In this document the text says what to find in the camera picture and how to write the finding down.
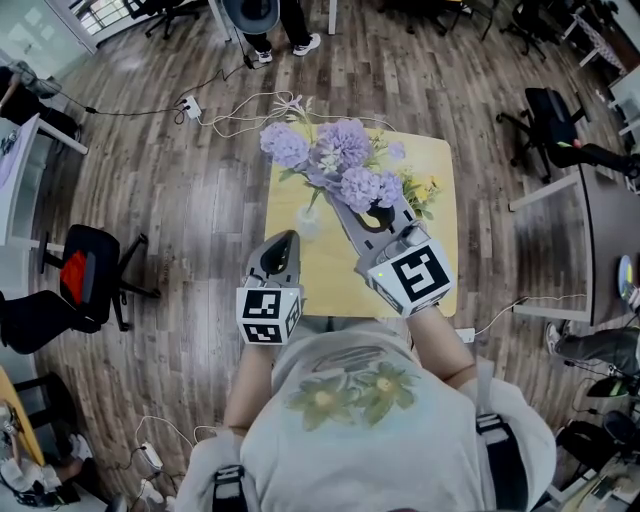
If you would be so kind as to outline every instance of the sneaker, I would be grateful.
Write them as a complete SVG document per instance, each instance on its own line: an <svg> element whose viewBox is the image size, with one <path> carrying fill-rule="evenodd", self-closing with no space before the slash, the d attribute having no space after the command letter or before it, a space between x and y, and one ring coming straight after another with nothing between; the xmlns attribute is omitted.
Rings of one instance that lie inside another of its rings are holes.
<svg viewBox="0 0 640 512"><path fill-rule="evenodd" d="M320 46L320 34L311 34L309 44L306 46L295 45L293 47L293 54L302 57L318 46Z"/></svg>
<svg viewBox="0 0 640 512"><path fill-rule="evenodd" d="M266 64L267 62L271 62L273 57L271 56L271 50L268 52L259 52L256 50L256 54L258 55L258 61L260 64Z"/></svg>
<svg viewBox="0 0 640 512"><path fill-rule="evenodd" d="M85 461L87 459L93 458L93 453L91 452L91 448L89 448L89 443L80 434L71 434L69 436L69 441L71 441L71 456L76 459L81 459Z"/></svg>
<svg viewBox="0 0 640 512"><path fill-rule="evenodd" d="M544 339L547 342L547 349L549 349L549 354L555 355L558 352L556 351L556 345L562 339L558 329L551 322L547 324L547 329L544 333Z"/></svg>

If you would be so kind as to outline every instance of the person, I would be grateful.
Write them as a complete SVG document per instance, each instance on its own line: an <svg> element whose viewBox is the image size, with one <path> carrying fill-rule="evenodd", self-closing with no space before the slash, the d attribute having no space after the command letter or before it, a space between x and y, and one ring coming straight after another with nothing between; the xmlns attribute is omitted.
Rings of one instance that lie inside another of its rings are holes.
<svg viewBox="0 0 640 512"><path fill-rule="evenodd" d="M275 365L271 347L245 345L224 427L192 452L176 512L224 497L212 482L233 471L231 448L216 444L230 436L255 482L251 511L495 510L474 357L436 307L407 324L417 357L374 319L302 317ZM530 510L555 470L554 437L516 386L489 388L517 439Z"/></svg>
<svg viewBox="0 0 640 512"><path fill-rule="evenodd" d="M640 308L640 289L629 285L622 298L631 311L637 313ZM571 333L569 322L558 328L548 323L545 329L545 341L549 353L575 361L597 359L615 366L627 375L634 375L640 369L640 329L623 327L606 329L588 336L576 336Z"/></svg>
<svg viewBox="0 0 640 512"><path fill-rule="evenodd" d="M14 429L9 435L11 453L0 461L0 475L4 483L13 491L24 493L36 491L34 486L40 487L45 493L55 492L64 482L80 474L84 461L92 458L93 454L87 440L79 434L71 434L71 454L61 466L39 466L29 457L20 452L20 441Z"/></svg>
<svg viewBox="0 0 640 512"><path fill-rule="evenodd" d="M40 119L65 135L79 139L78 123L67 114L43 105L35 94L22 85L18 73L0 66L0 117L22 126L36 114L40 114Z"/></svg>
<svg viewBox="0 0 640 512"><path fill-rule="evenodd" d="M302 57L320 46L320 34L310 34L304 21L304 13L298 0L280 0L280 21L293 46L293 54ZM244 34L247 42L253 46L258 60L266 64L271 62L271 43L267 34Z"/></svg>

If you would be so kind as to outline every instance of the purple flower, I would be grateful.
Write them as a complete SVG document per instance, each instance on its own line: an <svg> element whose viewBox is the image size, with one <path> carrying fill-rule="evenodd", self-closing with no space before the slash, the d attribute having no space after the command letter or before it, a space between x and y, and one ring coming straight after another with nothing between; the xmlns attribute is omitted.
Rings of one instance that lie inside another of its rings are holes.
<svg viewBox="0 0 640 512"><path fill-rule="evenodd" d="M404 150L404 144L402 142L392 142L391 144L389 144L387 150L389 151L389 155L391 155L391 158L395 160L402 160L405 156L407 156L407 153Z"/></svg>
<svg viewBox="0 0 640 512"><path fill-rule="evenodd" d="M402 180L391 171L385 171L380 177L378 206L390 208L402 196Z"/></svg>
<svg viewBox="0 0 640 512"><path fill-rule="evenodd" d="M342 175L339 199L356 213L365 213L380 193L380 176L364 167L352 167Z"/></svg>
<svg viewBox="0 0 640 512"><path fill-rule="evenodd" d="M309 142L286 123L273 123L262 130L260 147L283 167L295 167L309 158Z"/></svg>
<svg viewBox="0 0 640 512"><path fill-rule="evenodd" d="M321 125L318 137L336 152L343 169L358 167L373 154L369 136L359 119L340 119Z"/></svg>

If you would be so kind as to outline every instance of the white cable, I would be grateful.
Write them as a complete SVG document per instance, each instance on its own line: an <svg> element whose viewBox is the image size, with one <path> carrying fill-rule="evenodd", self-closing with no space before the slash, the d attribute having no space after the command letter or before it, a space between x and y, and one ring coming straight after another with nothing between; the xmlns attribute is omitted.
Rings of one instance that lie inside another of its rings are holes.
<svg viewBox="0 0 640 512"><path fill-rule="evenodd" d="M143 416L142 419L140 420L140 424L138 425L138 428L136 429L136 433L134 434L134 437L136 439L136 446L142 446L140 444L140 441L138 441L138 432L140 431L140 427L142 427L142 424L144 423L144 420L146 419L153 419L153 420L160 420L160 421L164 421L165 423L169 424L171 427L173 427L173 430L175 430L178 434L180 434L180 437L182 439L184 439L189 446L191 447L191 449L193 450L193 444L191 443L191 441L189 441L182 432L180 432L178 430L178 427L176 427L173 423L171 423L169 420L165 420L164 418L158 418L157 416Z"/></svg>
<svg viewBox="0 0 640 512"><path fill-rule="evenodd" d="M586 297L586 295L584 293L577 293L575 295L563 295L562 297L524 297L522 299L518 299L513 304L507 306L502 311L500 311L500 313L494 316L493 320L491 320L489 325L487 325L484 329L481 329L480 331L478 331L475 335L477 336L478 334L482 334L484 331L486 331L489 327L493 325L493 323L500 317L500 315L502 315L502 313L509 311L513 306L516 306L521 302L524 302L525 300L543 300L543 299L562 300L562 299L568 299L571 297Z"/></svg>
<svg viewBox="0 0 640 512"><path fill-rule="evenodd" d="M234 114L240 110L242 107L244 107L247 103L249 103L253 98L256 98L258 96L272 96L272 95L276 95L278 97L279 103L276 103L276 107L274 107L274 109L271 111L271 114L269 114L268 116L256 116L256 117L234 117ZM289 100L285 100L282 96L280 95L288 95L289 96ZM242 103L240 103L240 105L238 105L236 107L236 109L231 112L228 115L222 115L222 116L216 116L213 118L213 121L209 122L209 123L203 123L202 120L200 119L200 116L198 116L196 119L198 120L198 123L200 124L200 126L211 126L213 127L213 129L216 131L216 133L218 135L220 135L220 137L223 137L225 139L230 139L232 137L235 137L236 135L240 135L241 133L245 133L251 130L256 130L258 128L260 128L262 125L264 125L269 119L276 119L278 117L282 117L283 115L285 115L287 112L290 111L294 111L297 112L297 110L290 105L291 102L293 102L294 99L294 95L291 91L274 91L274 92L259 92L256 94L253 94L251 96L249 96L246 100L244 100ZM323 119L363 119L365 121L374 121L376 123L383 123L386 126L388 126L389 128L391 128L394 132L396 131L396 129L391 126L389 123L387 123L386 121L383 121L382 119L375 119L372 117L357 117L357 118L351 118L348 116L324 116L321 114L316 114L314 112L306 112L307 115L310 116L314 116L314 117L320 117ZM235 121L260 121L258 124L250 127L250 128L244 128L243 130L237 131L235 133L231 133L231 134L224 134L221 133L220 130L218 130L218 127L216 126L220 121L224 121L224 120L235 120Z"/></svg>
<svg viewBox="0 0 640 512"><path fill-rule="evenodd" d="M193 440L196 442L196 444L198 444L200 442L200 441L198 441L198 438L196 437L196 432L200 428L208 428L209 430L213 430L217 435L219 427L212 427L210 425L198 425L196 428L193 429Z"/></svg>

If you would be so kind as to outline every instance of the red cushion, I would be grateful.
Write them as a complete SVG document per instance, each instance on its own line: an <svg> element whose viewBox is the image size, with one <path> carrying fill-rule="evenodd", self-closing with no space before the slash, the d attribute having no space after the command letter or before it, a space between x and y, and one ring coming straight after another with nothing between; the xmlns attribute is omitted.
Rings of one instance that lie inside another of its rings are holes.
<svg viewBox="0 0 640 512"><path fill-rule="evenodd" d="M82 284L84 282L84 270L87 266L87 257L82 251L76 251L67 260L60 272L60 281L71 293L73 301L80 305L82 303Z"/></svg>

